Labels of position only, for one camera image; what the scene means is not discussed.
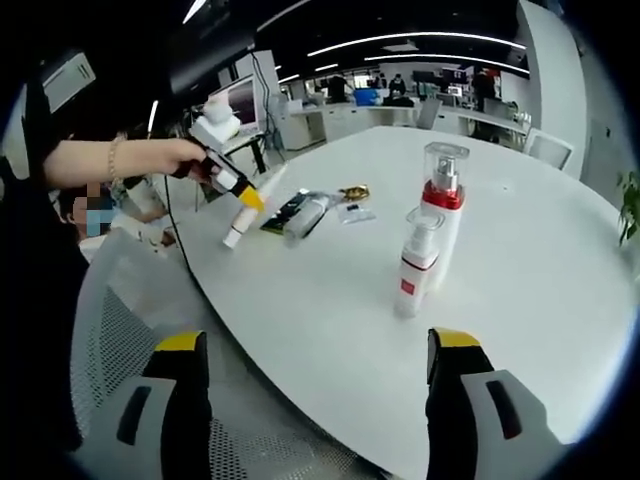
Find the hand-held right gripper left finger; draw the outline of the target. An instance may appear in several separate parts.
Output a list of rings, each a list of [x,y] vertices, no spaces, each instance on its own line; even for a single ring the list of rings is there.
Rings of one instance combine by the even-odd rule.
[[[209,479],[206,333],[168,337],[98,409],[84,440],[91,479]]]

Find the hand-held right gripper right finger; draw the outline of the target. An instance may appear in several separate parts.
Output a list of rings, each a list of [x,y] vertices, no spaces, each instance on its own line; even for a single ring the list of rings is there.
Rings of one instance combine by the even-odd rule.
[[[428,331],[428,479],[540,479],[565,456],[543,403],[472,335]]]

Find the person's left hand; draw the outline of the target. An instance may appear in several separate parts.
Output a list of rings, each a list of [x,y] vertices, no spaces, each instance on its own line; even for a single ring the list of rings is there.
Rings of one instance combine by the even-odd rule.
[[[119,178],[150,174],[175,174],[180,167],[191,170],[193,162],[201,163],[205,150],[185,139],[126,140],[115,150],[114,173]]]

